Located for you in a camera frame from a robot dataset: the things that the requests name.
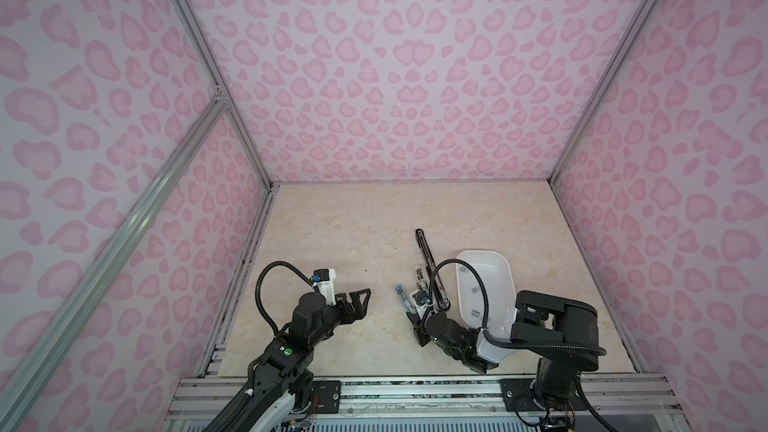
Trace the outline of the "blue mini stapler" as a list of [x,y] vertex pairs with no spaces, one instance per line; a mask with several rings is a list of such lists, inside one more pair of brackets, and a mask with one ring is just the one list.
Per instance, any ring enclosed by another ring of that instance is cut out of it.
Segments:
[[402,302],[406,315],[409,317],[409,319],[418,320],[419,316],[418,316],[417,309],[415,305],[412,303],[410,296],[406,293],[404,287],[401,284],[397,284],[394,287],[394,290],[398,298]]

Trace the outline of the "black stapler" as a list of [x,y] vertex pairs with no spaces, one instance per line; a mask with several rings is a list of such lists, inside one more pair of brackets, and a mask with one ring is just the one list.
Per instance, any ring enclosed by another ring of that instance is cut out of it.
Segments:
[[451,306],[451,302],[446,294],[441,279],[435,275],[436,263],[429,247],[426,235],[423,229],[418,228],[415,230],[415,237],[417,245],[422,252],[426,263],[426,271],[429,277],[429,285],[434,287],[434,299],[436,301],[436,309],[438,311],[448,311]]

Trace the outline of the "white plastic bin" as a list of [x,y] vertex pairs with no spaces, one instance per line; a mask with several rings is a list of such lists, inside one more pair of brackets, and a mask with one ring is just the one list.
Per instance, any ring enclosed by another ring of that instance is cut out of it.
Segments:
[[[459,313],[470,328],[480,328],[483,312],[487,313],[487,329],[495,339],[508,341],[515,321],[516,290],[509,261],[500,253],[491,250],[465,250],[458,260],[469,264],[479,275],[486,290],[488,306],[484,306],[479,282],[464,265],[456,265]],[[471,294],[477,287],[480,293]],[[480,317],[471,315],[472,310]]]

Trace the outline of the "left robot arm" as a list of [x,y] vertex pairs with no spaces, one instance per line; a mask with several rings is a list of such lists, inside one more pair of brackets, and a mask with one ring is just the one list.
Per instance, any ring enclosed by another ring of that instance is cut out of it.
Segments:
[[363,319],[371,290],[335,296],[330,305],[319,292],[302,295],[292,320],[247,367],[246,381],[206,427],[208,431],[272,431],[294,412],[313,404],[315,347],[340,325]]

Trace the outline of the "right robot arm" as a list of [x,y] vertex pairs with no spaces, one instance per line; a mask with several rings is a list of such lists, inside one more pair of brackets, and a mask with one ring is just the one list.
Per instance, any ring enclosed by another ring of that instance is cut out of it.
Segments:
[[607,351],[599,345],[596,309],[584,302],[533,291],[517,294],[510,337],[499,339],[487,329],[467,328],[444,312],[428,307],[414,333],[421,346],[432,342],[450,358],[485,374],[501,361],[481,355],[484,344],[503,352],[526,350],[539,356],[536,376],[514,398],[540,410],[570,405],[577,378],[599,368]]

